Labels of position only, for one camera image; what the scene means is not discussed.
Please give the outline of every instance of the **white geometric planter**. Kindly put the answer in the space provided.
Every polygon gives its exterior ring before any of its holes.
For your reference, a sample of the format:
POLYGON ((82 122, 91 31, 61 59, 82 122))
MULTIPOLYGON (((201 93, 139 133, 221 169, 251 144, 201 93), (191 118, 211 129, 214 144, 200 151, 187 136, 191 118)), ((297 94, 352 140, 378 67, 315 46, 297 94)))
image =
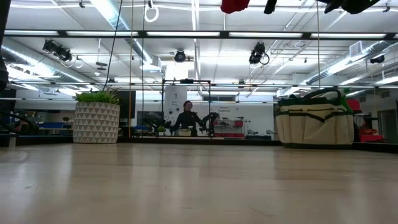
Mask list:
POLYGON ((73 124, 75 143, 116 143, 120 106, 100 102, 76 104, 73 124))

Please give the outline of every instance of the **potted plant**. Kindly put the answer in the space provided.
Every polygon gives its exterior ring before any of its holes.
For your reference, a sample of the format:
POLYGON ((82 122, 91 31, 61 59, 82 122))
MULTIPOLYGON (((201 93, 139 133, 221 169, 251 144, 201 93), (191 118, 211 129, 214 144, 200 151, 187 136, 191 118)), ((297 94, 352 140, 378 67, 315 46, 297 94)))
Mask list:
POLYGON ((73 142, 116 143, 119 130, 119 98, 116 91, 76 95, 73 142))
POLYGON ((68 124, 68 121, 70 121, 70 118, 69 118, 69 117, 63 117, 62 120, 63 120, 65 123, 68 124))
POLYGON ((166 132, 166 129, 163 126, 159 126, 157 128, 157 132, 158 132, 159 136, 163 136, 164 133, 166 132))

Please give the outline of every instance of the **fluorescent light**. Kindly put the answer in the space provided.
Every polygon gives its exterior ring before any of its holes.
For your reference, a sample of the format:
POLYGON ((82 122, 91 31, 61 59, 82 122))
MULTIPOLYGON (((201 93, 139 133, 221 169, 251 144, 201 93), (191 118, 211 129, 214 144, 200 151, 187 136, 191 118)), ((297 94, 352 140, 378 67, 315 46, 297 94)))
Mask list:
POLYGON ((355 95, 357 95, 357 94, 359 94, 359 93, 363 93, 364 91, 365 91, 365 90, 355 91, 355 92, 352 92, 352 93, 347 94, 346 96, 348 96, 348 97, 355 96, 355 95))
POLYGON ((287 32, 230 32, 230 37, 296 37, 303 36, 302 33, 287 33, 287 32))
POLYGON ((393 88, 393 89, 396 89, 396 88, 398 88, 398 86, 379 86, 379 88, 387 88, 387 89, 393 88))
POLYGON ((40 81, 42 81, 42 79, 39 78, 38 76, 33 76, 31 74, 24 73, 22 71, 16 70, 15 68, 8 67, 7 71, 9 73, 8 74, 9 81, 13 81, 13 80, 40 80, 40 81))
POLYGON ((177 36, 177 37, 218 37, 220 32, 147 32, 148 36, 177 36))
POLYGON ((339 87, 343 87, 343 88, 374 88, 373 86, 339 86, 339 87))
POLYGON ((347 84, 356 82, 356 81, 358 81, 358 80, 360 80, 360 79, 361 79, 361 78, 359 78, 359 77, 350 78, 349 80, 346 80, 346 81, 340 83, 339 85, 347 85, 347 84))
POLYGON ((143 66, 139 67, 141 70, 143 70, 144 72, 161 72, 162 69, 160 69, 158 66, 155 65, 151 65, 151 64, 144 64, 143 66))
POLYGON ((263 102, 258 102, 258 101, 244 101, 244 102, 238 102, 238 103, 263 103, 263 102))
POLYGON ((388 84, 388 83, 392 83, 392 82, 398 82, 398 76, 385 78, 383 80, 380 80, 380 81, 376 82, 376 84, 377 85, 384 85, 384 84, 388 84))
POLYGON ((12 85, 18 86, 18 87, 21 87, 21 88, 26 88, 28 90, 34 90, 34 91, 38 90, 36 87, 28 85, 28 84, 22 84, 22 85, 12 84, 12 85))
POLYGON ((57 31, 49 30, 5 30, 5 35, 59 35, 57 31))
MULTIPOLYGON (((387 34, 319 34, 320 38, 383 38, 387 34)), ((318 34, 311 34, 311 38, 318 38, 318 34)))
POLYGON ((76 96, 76 93, 79 94, 78 91, 71 90, 71 89, 68 89, 68 88, 62 88, 62 89, 59 89, 59 90, 60 90, 61 93, 64 93, 64 94, 70 95, 70 96, 76 96))
MULTIPOLYGON (((67 31, 67 34, 70 36, 114 36, 114 31, 67 31)), ((130 36, 130 31, 117 31, 117 36, 130 36)), ((138 32, 132 32, 132 35, 138 36, 138 32)))

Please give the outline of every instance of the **green plant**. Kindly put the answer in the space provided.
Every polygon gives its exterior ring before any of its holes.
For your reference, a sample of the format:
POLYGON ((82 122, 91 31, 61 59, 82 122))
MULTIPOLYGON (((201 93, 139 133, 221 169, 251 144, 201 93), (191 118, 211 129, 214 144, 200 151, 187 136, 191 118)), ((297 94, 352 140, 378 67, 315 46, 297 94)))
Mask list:
POLYGON ((159 126, 159 127, 157 128, 157 131, 158 131, 158 132, 165 132, 166 129, 165 129, 163 126, 159 126))
POLYGON ((119 96, 116 94, 116 91, 98 91, 96 93, 76 94, 76 99, 79 102, 101 102, 115 105, 119 104, 119 96))

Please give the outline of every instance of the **spotlight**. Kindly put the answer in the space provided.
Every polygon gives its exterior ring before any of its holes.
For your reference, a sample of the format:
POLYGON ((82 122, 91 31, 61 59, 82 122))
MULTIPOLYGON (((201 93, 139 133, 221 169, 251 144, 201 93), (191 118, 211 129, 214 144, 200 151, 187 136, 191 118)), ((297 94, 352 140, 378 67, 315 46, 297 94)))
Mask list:
POLYGON ((264 43, 258 42, 256 46, 254 47, 253 51, 251 52, 249 62, 251 65, 257 65, 258 63, 261 63, 263 65, 267 65, 269 63, 269 56, 266 54, 266 47, 264 46, 264 43), (268 58, 267 63, 262 63, 261 59, 266 56, 268 58))
POLYGON ((184 62, 187 56, 185 55, 183 50, 178 50, 177 53, 174 55, 174 60, 176 62, 184 62))
POLYGON ((70 49, 66 49, 54 43, 52 40, 45 40, 43 50, 49 54, 53 53, 54 56, 58 57, 63 62, 70 62, 73 58, 70 49))
POLYGON ((370 63, 383 63, 384 62, 384 55, 377 57, 377 58, 372 58, 370 61, 370 63))

